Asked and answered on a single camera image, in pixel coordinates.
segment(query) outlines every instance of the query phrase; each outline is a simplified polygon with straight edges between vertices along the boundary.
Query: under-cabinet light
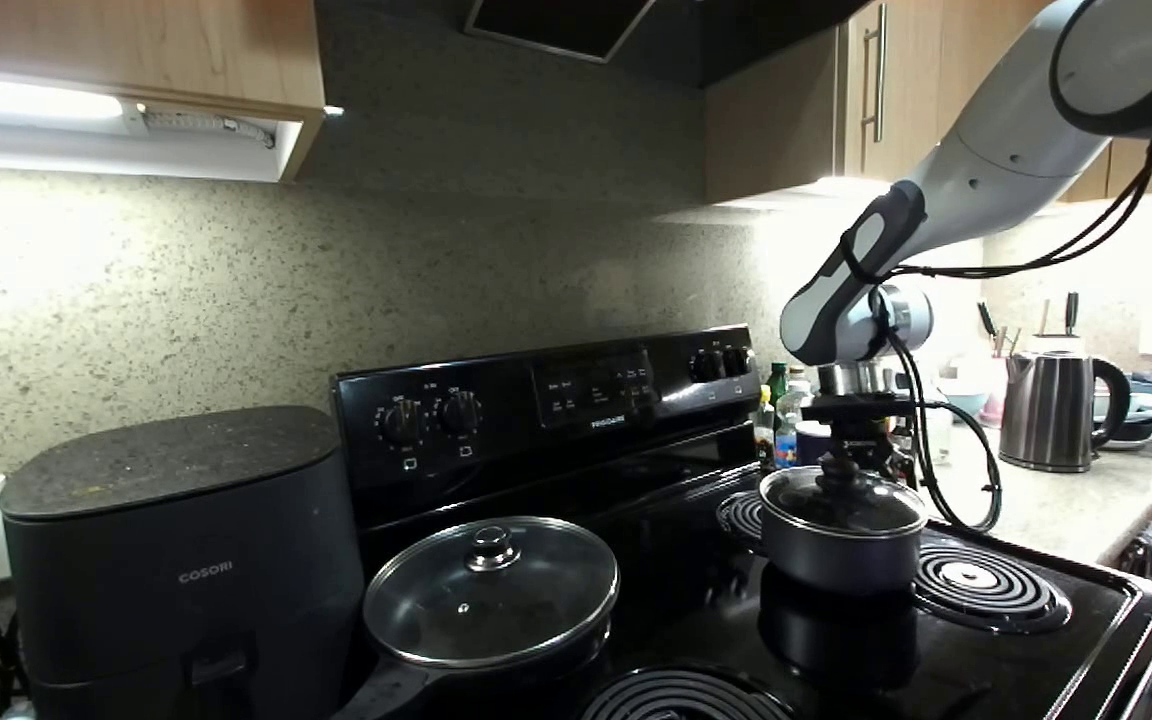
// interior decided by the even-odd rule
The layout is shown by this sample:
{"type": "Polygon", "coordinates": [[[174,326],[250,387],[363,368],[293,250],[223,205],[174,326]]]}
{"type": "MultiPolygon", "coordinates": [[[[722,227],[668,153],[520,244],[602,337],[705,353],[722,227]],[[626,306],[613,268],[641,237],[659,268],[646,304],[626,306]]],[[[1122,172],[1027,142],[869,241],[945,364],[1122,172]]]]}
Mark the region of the under-cabinet light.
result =
{"type": "Polygon", "coordinates": [[[122,104],[101,91],[0,80],[0,118],[114,118],[122,104]]]}

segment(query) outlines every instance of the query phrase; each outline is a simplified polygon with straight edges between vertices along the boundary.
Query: pan handle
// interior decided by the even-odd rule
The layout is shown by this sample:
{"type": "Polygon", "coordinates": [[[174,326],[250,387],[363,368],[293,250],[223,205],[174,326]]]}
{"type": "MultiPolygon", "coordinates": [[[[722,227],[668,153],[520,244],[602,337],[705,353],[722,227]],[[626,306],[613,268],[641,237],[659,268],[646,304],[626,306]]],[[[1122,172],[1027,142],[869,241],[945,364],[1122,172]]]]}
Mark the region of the pan handle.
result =
{"type": "Polygon", "coordinates": [[[363,688],[332,720],[384,720],[413,706],[442,671],[381,655],[363,688]]]}

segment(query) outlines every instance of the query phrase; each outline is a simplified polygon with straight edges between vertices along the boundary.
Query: lid handle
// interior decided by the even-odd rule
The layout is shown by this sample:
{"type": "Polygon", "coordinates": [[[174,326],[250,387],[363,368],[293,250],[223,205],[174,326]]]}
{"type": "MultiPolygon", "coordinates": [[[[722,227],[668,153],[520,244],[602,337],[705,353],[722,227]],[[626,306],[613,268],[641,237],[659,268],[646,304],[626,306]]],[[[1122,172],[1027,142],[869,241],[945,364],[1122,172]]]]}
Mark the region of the lid handle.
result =
{"type": "Polygon", "coordinates": [[[464,561],[468,572],[502,572],[517,561],[522,561],[522,551],[517,551],[508,545],[508,526],[487,524],[487,526],[470,533],[470,546],[468,546],[468,561],[464,561]]]}

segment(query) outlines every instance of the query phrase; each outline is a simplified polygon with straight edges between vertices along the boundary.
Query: pot lid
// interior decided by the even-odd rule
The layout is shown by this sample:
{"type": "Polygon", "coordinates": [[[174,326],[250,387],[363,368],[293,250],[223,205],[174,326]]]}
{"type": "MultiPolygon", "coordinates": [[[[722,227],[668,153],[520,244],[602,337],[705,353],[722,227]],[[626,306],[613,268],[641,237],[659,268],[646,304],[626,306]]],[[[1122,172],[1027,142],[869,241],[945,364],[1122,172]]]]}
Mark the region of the pot lid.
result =
{"type": "Polygon", "coordinates": [[[758,497],[776,518],[848,540],[912,534],[924,526],[915,497],[874,471],[856,471],[848,481],[815,466],[772,471],[762,475],[758,497]]]}
{"type": "Polygon", "coordinates": [[[453,524],[367,583],[367,630],[430,666],[508,666],[596,630],[621,593],[613,546],[554,515],[453,524]]]}

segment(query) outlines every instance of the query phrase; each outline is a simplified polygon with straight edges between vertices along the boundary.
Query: stove burner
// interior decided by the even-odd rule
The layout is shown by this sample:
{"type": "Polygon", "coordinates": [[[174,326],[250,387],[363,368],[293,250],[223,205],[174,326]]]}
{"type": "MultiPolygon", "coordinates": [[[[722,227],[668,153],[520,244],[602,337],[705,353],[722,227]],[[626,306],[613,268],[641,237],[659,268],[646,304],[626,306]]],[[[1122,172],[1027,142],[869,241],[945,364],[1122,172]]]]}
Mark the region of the stove burner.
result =
{"type": "Polygon", "coordinates": [[[915,593],[930,608],[1001,637],[1052,630],[1071,616],[1069,597],[1037,572],[947,545],[921,551],[915,593]]]}
{"type": "Polygon", "coordinates": [[[582,720],[786,720],[786,710],[712,671],[646,666],[602,688],[582,720]]]}
{"type": "Polygon", "coordinates": [[[758,545],[762,540],[762,509],[755,492],[732,492],[717,509],[720,526],[736,540],[758,545]]]}

